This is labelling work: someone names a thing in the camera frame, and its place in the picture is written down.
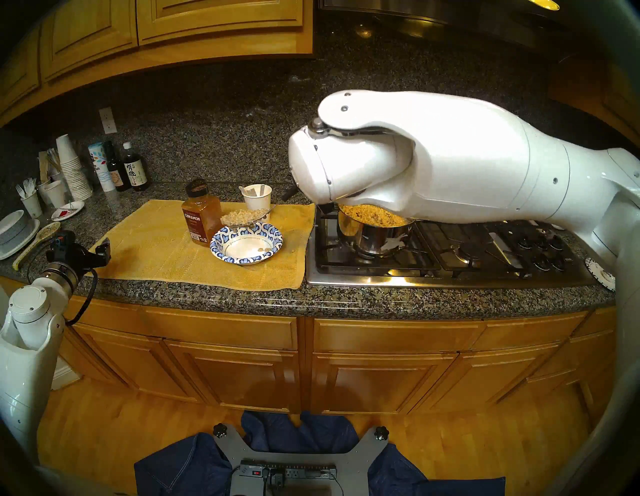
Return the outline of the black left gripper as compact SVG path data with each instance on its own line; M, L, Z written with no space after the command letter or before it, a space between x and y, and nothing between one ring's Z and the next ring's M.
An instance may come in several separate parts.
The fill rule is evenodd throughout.
M47 271L60 274L70 283L79 283L83 277L97 268L106 267L111 260L111 243L104 239L96 254L82 246L57 247L47 250Z

